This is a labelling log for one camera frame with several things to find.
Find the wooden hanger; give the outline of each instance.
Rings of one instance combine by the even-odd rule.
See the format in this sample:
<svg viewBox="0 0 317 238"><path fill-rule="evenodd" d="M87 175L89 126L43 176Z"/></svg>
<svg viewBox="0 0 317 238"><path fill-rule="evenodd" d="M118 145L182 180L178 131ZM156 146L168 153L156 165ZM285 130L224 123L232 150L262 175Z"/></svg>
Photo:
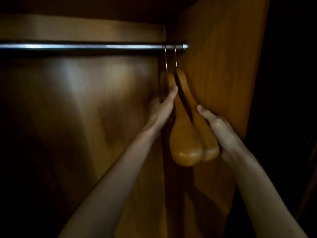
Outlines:
<svg viewBox="0 0 317 238"><path fill-rule="evenodd" d="M162 80L169 88L176 85L174 75L170 72L161 74L161 85ZM202 160L203 148L178 94L174 99L174 110L176 119L170 135L173 160L181 166L193 166Z"/></svg>
<svg viewBox="0 0 317 238"><path fill-rule="evenodd" d="M197 103L188 87L184 72L181 69L177 68L174 73L180 81L186 101L192 112L193 126L198 134L200 143L204 151L203 161L214 159L219 155L219 145L217 139L208 126L204 117L201 116L197 111Z"/></svg>

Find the wooden panel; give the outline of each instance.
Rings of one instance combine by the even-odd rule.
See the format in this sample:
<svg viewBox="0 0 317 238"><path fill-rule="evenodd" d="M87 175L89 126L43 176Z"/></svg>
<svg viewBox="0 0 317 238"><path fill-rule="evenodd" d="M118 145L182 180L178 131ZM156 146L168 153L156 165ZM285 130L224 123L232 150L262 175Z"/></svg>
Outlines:
<svg viewBox="0 0 317 238"><path fill-rule="evenodd" d="M243 138L261 51L269 0L198 0L177 19L167 23L167 41L185 40L190 48L177 57L195 99L224 116ZM169 67L174 67L174 57ZM235 181L228 165L218 157L178 171L164 156L167 226L184 229L179 237L223 235L232 206ZM169 194L178 188L183 220L176 215Z"/></svg>
<svg viewBox="0 0 317 238"><path fill-rule="evenodd" d="M113 19L163 24L196 0L0 0L0 13Z"/></svg>
<svg viewBox="0 0 317 238"><path fill-rule="evenodd" d="M6 17L1 23L1 38L7 39L164 41L159 25L44 16ZM12 24L15 30L4 32ZM149 96L158 89L157 58L8 59L1 61L0 77L3 227L56 237L145 124ZM166 237L160 139L115 236Z"/></svg>

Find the metal hook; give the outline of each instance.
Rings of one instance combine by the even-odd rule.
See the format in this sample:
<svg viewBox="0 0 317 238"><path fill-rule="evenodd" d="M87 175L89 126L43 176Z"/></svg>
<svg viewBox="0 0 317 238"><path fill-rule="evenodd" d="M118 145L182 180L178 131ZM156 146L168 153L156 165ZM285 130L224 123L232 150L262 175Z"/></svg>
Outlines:
<svg viewBox="0 0 317 238"><path fill-rule="evenodd" d="M165 66L166 66L166 71L167 71L167 52L166 52L166 45L164 45L165 48Z"/></svg>
<svg viewBox="0 0 317 238"><path fill-rule="evenodd" d="M174 51L175 51L175 63L176 63L176 67L177 67L177 57L176 57L176 46L174 45Z"/></svg>

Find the chrome rod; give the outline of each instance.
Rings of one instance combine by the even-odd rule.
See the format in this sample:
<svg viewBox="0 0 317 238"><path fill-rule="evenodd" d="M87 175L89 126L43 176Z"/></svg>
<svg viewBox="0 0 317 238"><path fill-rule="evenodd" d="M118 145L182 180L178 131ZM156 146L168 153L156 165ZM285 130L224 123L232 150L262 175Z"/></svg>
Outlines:
<svg viewBox="0 0 317 238"><path fill-rule="evenodd" d="M0 53L9 51L18 52L58 52L64 53L68 51L81 52L84 51L85 54L89 52L105 53L109 51L112 54L117 53L127 53L137 52L157 52L174 50L184 51L188 48L187 44L165 44L165 43L117 43L117 42L12 42L12 41L0 41Z"/></svg>

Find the forearm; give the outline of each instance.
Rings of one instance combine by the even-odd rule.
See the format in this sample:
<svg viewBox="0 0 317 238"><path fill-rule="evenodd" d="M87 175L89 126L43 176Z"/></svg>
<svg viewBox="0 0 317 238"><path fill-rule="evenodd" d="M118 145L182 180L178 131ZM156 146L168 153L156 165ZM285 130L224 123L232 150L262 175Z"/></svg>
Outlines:
<svg viewBox="0 0 317 238"><path fill-rule="evenodd" d="M307 237L266 172L245 147L229 162L257 237Z"/></svg>
<svg viewBox="0 0 317 238"><path fill-rule="evenodd" d="M59 237L112 237L138 173L155 140L141 132L101 178Z"/></svg>

